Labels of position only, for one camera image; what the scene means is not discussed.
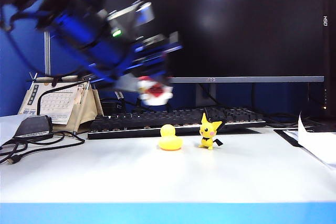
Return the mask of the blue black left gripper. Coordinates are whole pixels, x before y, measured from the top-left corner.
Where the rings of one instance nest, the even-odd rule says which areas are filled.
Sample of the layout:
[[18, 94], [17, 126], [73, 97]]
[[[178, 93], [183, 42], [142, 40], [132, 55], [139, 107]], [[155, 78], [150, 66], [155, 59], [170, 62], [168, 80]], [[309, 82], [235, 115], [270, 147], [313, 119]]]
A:
[[115, 83], [114, 89], [117, 91], [137, 91], [138, 81], [146, 76], [170, 87], [172, 83], [167, 70], [167, 54], [181, 48], [178, 32], [175, 31], [168, 37], [158, 34], [136, 44], [130, 55], [118, 66], [93, 65], [96, 73], [88, 76], [92, 77], [94, 82]]

